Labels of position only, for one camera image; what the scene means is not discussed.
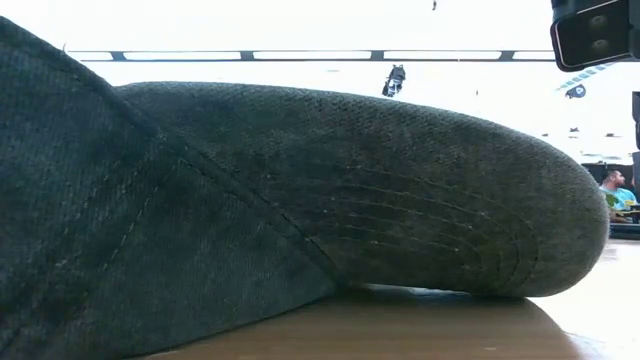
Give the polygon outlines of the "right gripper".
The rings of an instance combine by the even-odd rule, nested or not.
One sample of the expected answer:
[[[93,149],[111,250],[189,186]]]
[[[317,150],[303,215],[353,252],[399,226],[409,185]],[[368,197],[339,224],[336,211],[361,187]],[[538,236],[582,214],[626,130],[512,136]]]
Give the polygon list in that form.
[[[633,91],[631,94],[631,99],[632,118],[635,123],[635,142],[636,147],[640,150],[640,91]]]

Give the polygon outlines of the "olive green cap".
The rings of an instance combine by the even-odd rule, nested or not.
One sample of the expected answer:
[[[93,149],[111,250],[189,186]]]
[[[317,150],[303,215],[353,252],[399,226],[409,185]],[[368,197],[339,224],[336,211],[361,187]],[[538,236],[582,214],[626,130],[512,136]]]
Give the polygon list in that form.
[[[608,206],[550,144],[348,93],[114,86],[0,16],[0,360],[124,360],[356,284],[544,297]]]

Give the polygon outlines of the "blue striped hanging banner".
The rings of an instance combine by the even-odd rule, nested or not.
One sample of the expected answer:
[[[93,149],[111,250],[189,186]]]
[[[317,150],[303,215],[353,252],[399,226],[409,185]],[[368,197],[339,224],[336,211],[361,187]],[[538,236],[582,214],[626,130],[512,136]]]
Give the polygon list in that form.
[[[605,63],[605,64],[600,64],[600,65],[595,65],[595,66],[592,66],[592,67],[588,67],[588,68],[586,68],[586,69],[584,69],[584,70],[582,70],[580,72],[577,72],[577,73],[572,73],[568,80],[564,81],[563,83],[561,83],[556,88],[556,91],[567,91],[567,90],[570,90],[570,89],[580,85],[585,80],[590,79],[590,78],[598,75],[599,73],[602,73],[603,71],[609,69],[610,67],[612,67],[614,65],[615,65],[614,62],[610,62],[610,63]]]

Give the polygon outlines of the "person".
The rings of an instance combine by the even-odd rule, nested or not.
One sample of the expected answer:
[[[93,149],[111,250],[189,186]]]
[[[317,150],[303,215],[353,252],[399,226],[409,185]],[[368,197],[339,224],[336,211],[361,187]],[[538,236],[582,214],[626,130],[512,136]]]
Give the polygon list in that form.
[[[609,170],[600,185],[600,190],[609,206],[609,217],[612,223],[631,224],[633,222],[629,212],[638,202],[634,193],[624,185],[625,178],[618,170]]]

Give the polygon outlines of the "dark background desk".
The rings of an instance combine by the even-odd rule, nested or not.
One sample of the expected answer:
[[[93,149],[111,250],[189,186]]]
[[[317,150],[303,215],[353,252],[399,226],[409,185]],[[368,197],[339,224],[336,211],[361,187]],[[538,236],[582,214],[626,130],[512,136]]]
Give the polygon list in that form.
[[[611,223],[609,236],[613,239],[640,241],[640,224]]]

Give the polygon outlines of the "hanging ceiling device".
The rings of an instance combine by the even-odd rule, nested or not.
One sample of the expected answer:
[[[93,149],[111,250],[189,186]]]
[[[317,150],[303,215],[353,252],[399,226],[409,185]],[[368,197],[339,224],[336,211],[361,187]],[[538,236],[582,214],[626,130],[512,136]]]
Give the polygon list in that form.
[[[406,72],[404,70],[404,66],[393,65],[393,68],[385,81],[381,94],[383,96],[393,98],[402,90],[405,79]]]

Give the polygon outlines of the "ceiling light rail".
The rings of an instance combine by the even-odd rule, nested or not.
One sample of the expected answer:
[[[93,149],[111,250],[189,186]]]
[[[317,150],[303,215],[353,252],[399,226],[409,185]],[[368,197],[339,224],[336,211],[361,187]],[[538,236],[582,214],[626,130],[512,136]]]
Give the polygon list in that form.
[[[83,62],[553,62],[532,50],[69,51]]]

